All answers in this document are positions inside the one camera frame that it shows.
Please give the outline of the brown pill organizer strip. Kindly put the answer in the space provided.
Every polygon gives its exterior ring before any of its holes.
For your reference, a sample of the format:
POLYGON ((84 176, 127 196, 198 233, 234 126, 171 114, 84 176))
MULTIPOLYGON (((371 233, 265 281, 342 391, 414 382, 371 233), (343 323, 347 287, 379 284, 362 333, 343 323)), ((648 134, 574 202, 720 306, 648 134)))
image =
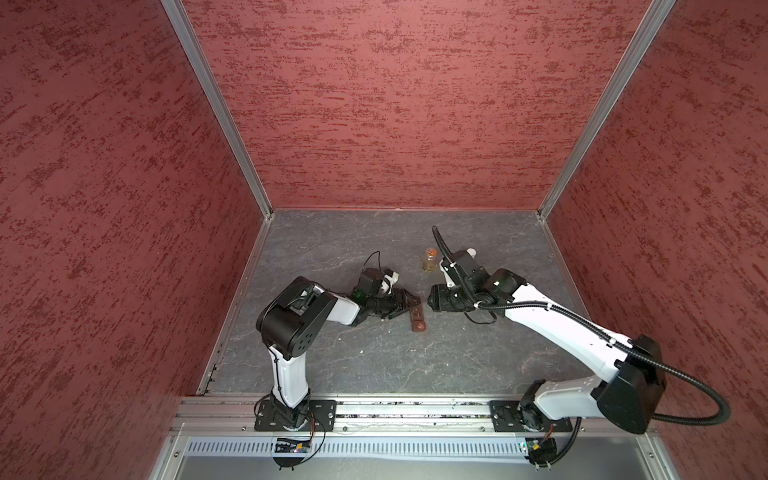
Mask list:
POLYGON ((422 305, 413 306, 409 310, 411 330, 416 333, 426 330, 426 321, 422 305))

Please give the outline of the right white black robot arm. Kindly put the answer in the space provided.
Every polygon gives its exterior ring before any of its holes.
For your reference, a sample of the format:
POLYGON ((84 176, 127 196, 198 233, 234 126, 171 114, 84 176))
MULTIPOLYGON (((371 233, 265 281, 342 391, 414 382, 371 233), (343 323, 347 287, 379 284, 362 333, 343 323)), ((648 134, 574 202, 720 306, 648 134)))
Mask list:
POLYGON ((520 422, 543 431, 565 418, 604 418, 620 429, 644 433, 666 389, 659 368, 635 359, 658 359, 657 344, 607 330, 563 307, 523 277, 507 269, 493 274, 481 267, 471 249, 444 256, 445 281, 432 287, 434 311, 485 310, 543 336, 579 360, 590 376, 567 381, 537 380, 518 403, 520 422))

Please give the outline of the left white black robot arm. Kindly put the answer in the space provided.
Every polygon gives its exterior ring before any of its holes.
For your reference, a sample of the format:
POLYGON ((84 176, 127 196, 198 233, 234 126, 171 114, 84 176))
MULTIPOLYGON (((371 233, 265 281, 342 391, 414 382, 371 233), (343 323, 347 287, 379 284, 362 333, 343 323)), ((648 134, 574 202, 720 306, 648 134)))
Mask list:
POLYGON ((258 428, 314 427, 306 353, 325 324, 357 327, 370 317, 408 314, 414 332, 426 330, 421 299, 398 287, 398 279, 393 270, 366 267, 352 292, 343 295, 299 276, 262 311, 256 328, 270 354, 273 387, 268 405, 255 408, 258 428))

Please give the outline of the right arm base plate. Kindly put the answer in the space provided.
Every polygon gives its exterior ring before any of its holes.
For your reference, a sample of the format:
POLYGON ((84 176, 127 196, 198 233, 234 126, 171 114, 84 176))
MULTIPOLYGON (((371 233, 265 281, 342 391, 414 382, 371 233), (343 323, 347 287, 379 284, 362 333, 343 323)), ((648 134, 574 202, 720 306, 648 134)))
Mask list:
POLYGON ((546 434, 573 430, 569 419, 551 420, 535 405, 520 406, 519 401, 493 400, 488 407, 495 432, 546 434))

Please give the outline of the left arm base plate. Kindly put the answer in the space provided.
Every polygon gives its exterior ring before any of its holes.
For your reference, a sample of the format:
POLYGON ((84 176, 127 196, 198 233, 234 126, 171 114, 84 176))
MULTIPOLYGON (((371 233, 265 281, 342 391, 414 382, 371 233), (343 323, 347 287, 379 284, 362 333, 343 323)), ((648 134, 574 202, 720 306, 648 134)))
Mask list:
POLYGON ((337 402, 334 400, 304 400, 291 409, 269 396, 254 406, 256 432, 320 432, 334 428, 337 402))

